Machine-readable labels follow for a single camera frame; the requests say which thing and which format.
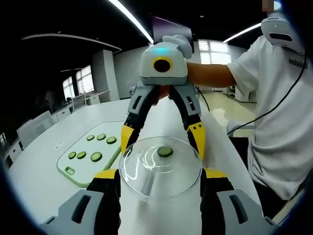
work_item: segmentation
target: headset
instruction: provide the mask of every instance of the headset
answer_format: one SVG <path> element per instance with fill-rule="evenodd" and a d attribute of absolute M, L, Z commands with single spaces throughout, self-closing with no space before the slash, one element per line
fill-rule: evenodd
<path fill-rule="evenodd" d="M 282 13 L 281 7 L 277 8 L 276 10 L 274 10 L 272 12 L 269 12 L 268 17 L 266 19 L 262 20 L 261 31 L 262 31 L 264 37 L 273 46 L 287 47 L 287 48 L 289 48 L 289 49 L 291 49 L 291 50 L 293 50 L 293 51 L 295 51 L 301 55 L 304 55 L 303 67 L 302 67 L 302 70 L 301 70 L 298 78 L 296 79 L 296 81 L 293 83 L 293 85 L 289 88 L 289 90 L 287 91 L 285 96 L 277 103 L 277 105 L 274 108 L 272 108 L 268 112 L 260 115 L 256 119 L 249 121 L 249 122 L 247 122 L 241 126 L 238 126 L 235 129 L 229 131 L 227 133 L 227 135 L 240 129 L 240 128 L 242 128 L 242 127 L 244 127 L 244 126 L 246 126 L 246 125 L 248 125 L 248 124 L 250 124 L 250 123 L 253 123 L 253 122 L 259 120 L 260 118 L 273 112 L 286 99 L 286 97 L 292 91 L 294 86 L 298 83 L 298 81 L 300 80 L 300 78 L 304 72 L 305 64 L 307 63 L 307 57 L 305 54 L 305 49 L 302 46 L 300 39 L 299 39 L 297 33 L 295 32 L 295 30 L 293 29 L 291 23 L 288 21 L 286 16 Z"/>

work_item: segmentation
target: white t-shirt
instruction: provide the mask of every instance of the white t-shirt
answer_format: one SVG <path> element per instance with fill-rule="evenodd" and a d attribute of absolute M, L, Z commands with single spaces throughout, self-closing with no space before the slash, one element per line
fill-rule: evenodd
<path fill-rule="evenodd" d="M 228 64 L 243 93 L 257 89 L 256 117 L 268 112 L 298 78 L 304 56 L 274 47 L 264 36 Z M 255 122 L 249 138 L 248 170 L 252 179 L 282 199 L 296 193 L 313 167 L 313 72 L 309 61 L 287 98 Z"/>

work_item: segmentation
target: floor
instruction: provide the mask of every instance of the floor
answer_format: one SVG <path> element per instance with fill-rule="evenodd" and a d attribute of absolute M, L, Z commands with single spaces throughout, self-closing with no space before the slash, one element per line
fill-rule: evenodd
<path fill-rule="evenodd" d="M 203 95 L 211 113 L 225 132 L 229 120 L 248 122 L 255 118 L 256 103 L 241 103 L 235 100 L 233 96 L 227 97 L 222 92 L 203 93 Z M 234 136 L 248 137 L 250 133 L 251 130 L 238 130 L 234 133 Z"/>

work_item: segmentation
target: hand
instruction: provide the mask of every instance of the hand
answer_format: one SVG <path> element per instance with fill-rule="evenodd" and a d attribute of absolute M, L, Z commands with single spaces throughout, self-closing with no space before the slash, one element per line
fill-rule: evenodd
<path fill-rule="evenodd" d="M 159 94 L 157 100 L 153 103 L 153 105 L 157 105 L 158 101 L 169 95 L 169 86 L 160 86 Z"/>

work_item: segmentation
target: cucumber slice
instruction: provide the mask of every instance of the cucumber slice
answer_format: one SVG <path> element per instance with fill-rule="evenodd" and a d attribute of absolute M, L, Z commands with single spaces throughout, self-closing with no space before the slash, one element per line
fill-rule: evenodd
<path fill-rule="evenodd" d="M 173 154 L 173 149 L 170 148 L 170 147 L 160 147 L 158 148 L 157 150 L 157 154 L 160 156 L 160 157 L 169 157 Z"/>
<path fill-rule="evenodd" d="M 77 154 L 78 159 L 83 159 L 85 156 L 86 156 L 86 152 L 80 152 L 79 154 Z"/>
<path fill-rule="evenodd" d="M 76 156 L 76 153 L 75 153 L 75 152 L 71 152 L 71 153 L 68 155 L 68 158 L 69 158 L 69 159 L 73 159 L 73 158 L 75 158 L 75 156 Z"/>
<path fill-rule="evenodd" d="M 97 136 L 97 140 L 99 140 L 99 141 L 104 140 L 105 138 L 106 138 L 105 134 L 101 134 L 101 135 Z"/>
<path fill-rule="evenodd" d="M 113 137 L 110 137 L 110 138 L 107 138 L 107 143 L 108 144 L 112 144 L 112 143 L 115 143 L 116 142 L 116 138 L 113 136 Z"/>
<path fill-rule="evenodd" d="M 94 135 L 91 135 L 91 136 L 88 136 L 88 137 L 87 137 L 87 140 L 88 140 L 88 141 L 91 141 L 91 140 L 93 140 L 93 138 L 94 138 Z"/>
<path fill-rule="evenodd" d="M 90 159 L 93 161 L 93 162 L 97 162 L 99 161 L 100 159 L 102 158 L 102 154 L 100 152 L 95 152 L 91 155 Z"/>

